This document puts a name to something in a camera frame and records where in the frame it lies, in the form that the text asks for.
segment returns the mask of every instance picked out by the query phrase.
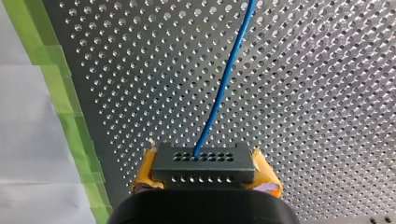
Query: blue cable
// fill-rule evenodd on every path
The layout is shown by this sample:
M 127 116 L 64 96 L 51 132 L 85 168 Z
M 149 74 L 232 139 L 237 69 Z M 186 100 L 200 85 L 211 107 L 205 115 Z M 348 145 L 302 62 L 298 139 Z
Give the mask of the blue cable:
M 228 59 L 228 62 L 225 66 L 224 74 L 219 85 L 219 91 L 218 91 L 218 95 L 216 96 L 215 104 L 212 107 L 212 111 L 210 111 L 210 115 L 206 122 L 204 130 L 202 131 L 201 136 L 197 144 L 195 145 L 194 151 L 192 152 L 194 157 L 199 155 L 199 152 L 201 151 L 201 148 L 204 145 L 207 136 L 209 135 L 210 128 L 212 127 L 213 122 L 215 121 L 216 115 L 219 112 L 219 108 L 222 98 L 224 96 L 225 88 L 228 84 L 228 81 L 230 80 L 233 64 L 235 63 L 239 48 L 241 48 L 242 39 L 248 30 L 248 24 L 251 21 L 255 6 L 256 6 L 256 0 L 250 0 L 248 2 L 247 13 L 245 15 L 244 21 L 242 22 L 241 28 L 239 29 L 238 36 L 235 39 L 235 43 L 233 44 L 233 49 L 231 50 L 230 58 Z

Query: perforated metal sheet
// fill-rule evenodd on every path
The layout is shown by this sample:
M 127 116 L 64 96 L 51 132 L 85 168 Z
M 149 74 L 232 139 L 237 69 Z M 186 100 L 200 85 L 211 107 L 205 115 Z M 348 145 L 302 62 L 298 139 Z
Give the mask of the perforated metal sheet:
M 113 205 L 192 147 L 246 1 L 48 0 Z M 304 220 L 395 211 L 396 1 L 258 1 L 209 146 L 260 147 Z

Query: white surface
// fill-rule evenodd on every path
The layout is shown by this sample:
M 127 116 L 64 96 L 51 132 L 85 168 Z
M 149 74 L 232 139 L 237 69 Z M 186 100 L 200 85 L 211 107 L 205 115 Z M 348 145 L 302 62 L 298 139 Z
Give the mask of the white surface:
M 0 65 L 32 64 L 0 0 Z
M 37 66 L 0 66 L 0 223 L 95 223 Z

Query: green edge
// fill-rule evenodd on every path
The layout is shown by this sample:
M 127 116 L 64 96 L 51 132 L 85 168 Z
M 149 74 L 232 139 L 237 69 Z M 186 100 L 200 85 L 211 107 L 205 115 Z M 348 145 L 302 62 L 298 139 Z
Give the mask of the green edge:
M 71 72 L 41 0 L 3 0 L 15 30 L 34 65 L 40 65 L 63 125 L 96 223 L 106 223 L 112 208 L 105 179 L 83 117 Z

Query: hole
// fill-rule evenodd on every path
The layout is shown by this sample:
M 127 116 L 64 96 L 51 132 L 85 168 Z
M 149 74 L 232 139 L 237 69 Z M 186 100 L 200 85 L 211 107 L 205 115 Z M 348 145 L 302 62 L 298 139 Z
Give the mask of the hole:
M 242 5 L 241 5 L 242 10 L 246 10 L 247 7 L 248 7 L 248 3 L 242 3 Z
M 219 177 L 218 177 L 218 182 L 219 182 L 219 183 L 224 182 L 224 177 L 223 177 L 222 175 L 219 175 Z
M 154 15 L 152 15 L 152 14 L 148 16 L 148 21 L 150 21 L 150 22 L 155 22 L 156 19 L 157 18 Z
M 232 175 L 227 177 L 227 182 L 228 183 L 232 183 L 233 182 L 233 176 Z
M 209 178 L 207 179 L 207 181 L 209 181 L 210 183 L 215 182 L 216 178 L 213 175 L 210 175 Z
M 218 10 L 217 8 L 212 7 L 212 8 L 210 8 L 209 12 L 210 12 L 210 14 L 213 14 L 213 13 L 215 13 L 217 10 Z
M 227 26 L 227 28 L 233 27 L 233 22 L 232 21 L 227 21 L 226 26 Z
M 145 2 L 146 2 L 146 6 L 151 6 L 151 5 L 152 5 L 152 2 L 153 2 L 153 0 L 146 0 Z
M 192 175 L 191 177 L 190 177 L 190 182 L 191 183 L 195 183 L 195 182 L 197 182 L 198 181 L 198 177 L 196 176 L 196 175 Z
M 199 17 L 201 14 L 202 14 L 201 9 L 199 9 L 199 8 L 195 9 L 194 15 L 195 15 L 196 17 Z
M 138 23 L 140 23 L 142 21 L 142 19 L 140 19 L 140 17 L 138 17 L 138 16 L 135 16 L 134 17 L 134 23 L 135 24 L 138 24 Z
M 187 13 L 186 13 L 185 11 L 180 11 L 180 12 L 178 13 L 178 16 L 179 16 L 181 19 L 185 18 L 186 15 L 187 15 Z
M 163 18 L 167 21 L 171 19 L 171 14 L 169 12 L 165 12 L 165 14 L 163 14 Z
M 201 175 L 201 176 L 199 177 L 199 182 L 201 182 L 201 183 L 205 183 L 205 182 L 206 182 L 206 178 L 205 178 L 204 175 Z
M 231 5 L 227 5 L 227 7 L 225 7 L 226 12 L 230 12 L 231 9 L 233 9 L 233 6 L 231 6 Z
M 178 182 L 178 176 L 177 175 L 173 175 L 172 176 L 172 182 L 174 182 L 174 183 Z
M 122 4 L 121 4 L 120 2 L 116 2 L 116 3 L 114 4 L 114 8 L 115 8 L 116 10 L 121 10 L 121 9 L 122 9 Z

